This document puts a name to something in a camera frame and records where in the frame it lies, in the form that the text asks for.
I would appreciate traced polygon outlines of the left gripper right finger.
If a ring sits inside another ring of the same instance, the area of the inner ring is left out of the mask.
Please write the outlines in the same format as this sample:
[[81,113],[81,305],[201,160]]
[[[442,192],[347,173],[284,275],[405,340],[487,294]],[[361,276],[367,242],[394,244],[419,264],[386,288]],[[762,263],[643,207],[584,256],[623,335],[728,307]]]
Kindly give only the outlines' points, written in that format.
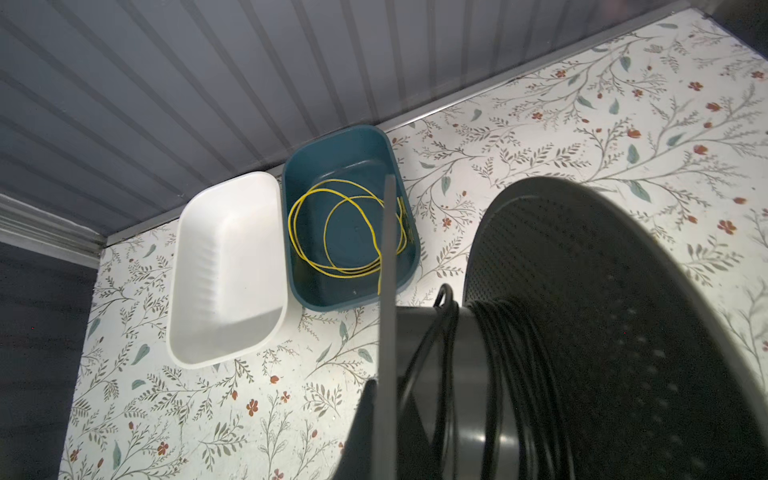
[[438,480],[439,463],[421,421],[416,402],[408,397],[398,418],[398,478],[400,480]]

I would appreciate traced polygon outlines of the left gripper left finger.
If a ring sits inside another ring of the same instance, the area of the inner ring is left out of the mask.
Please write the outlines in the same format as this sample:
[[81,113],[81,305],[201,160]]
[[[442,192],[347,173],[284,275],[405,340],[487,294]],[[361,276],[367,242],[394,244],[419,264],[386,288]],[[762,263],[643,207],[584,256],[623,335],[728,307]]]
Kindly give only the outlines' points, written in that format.
[[374,403],[377,381],[368,380],[341,454],[334,480],[368,480],[371,478]]

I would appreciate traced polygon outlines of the dark grey cable spool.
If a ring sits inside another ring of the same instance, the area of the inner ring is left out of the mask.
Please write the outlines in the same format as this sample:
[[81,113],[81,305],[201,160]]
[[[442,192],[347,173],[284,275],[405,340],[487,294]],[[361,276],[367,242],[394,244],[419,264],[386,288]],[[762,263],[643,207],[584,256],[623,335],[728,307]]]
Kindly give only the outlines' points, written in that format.
[[464,287],[381,302],[371,474],[412,396],[448,479],[763,479],[767,407],[716,315],[600,194],[547,177],[491,203]]

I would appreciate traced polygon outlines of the white plastic tray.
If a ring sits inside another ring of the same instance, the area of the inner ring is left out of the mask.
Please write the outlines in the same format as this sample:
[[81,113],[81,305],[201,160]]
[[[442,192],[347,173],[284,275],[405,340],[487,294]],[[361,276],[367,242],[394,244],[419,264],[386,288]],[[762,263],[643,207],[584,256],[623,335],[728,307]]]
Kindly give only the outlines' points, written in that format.
[[167,349],[196,369],[287,341],[301,309],[288,285],[277,179],[249,173],[197,194],[178,222]]

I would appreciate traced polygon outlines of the teal plastic tray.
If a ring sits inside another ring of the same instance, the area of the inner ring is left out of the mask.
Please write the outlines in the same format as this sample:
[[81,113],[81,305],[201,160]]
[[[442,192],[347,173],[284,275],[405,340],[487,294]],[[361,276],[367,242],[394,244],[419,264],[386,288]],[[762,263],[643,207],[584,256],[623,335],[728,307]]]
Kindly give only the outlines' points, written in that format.
[[396,186],[391,237],[398,244],[396,285],[403,291],[421,247],[386,134],[357,125],[307,144],[288,159],[282,174],[288,278],[305,308],[347,310],[377,299],[387,178]]

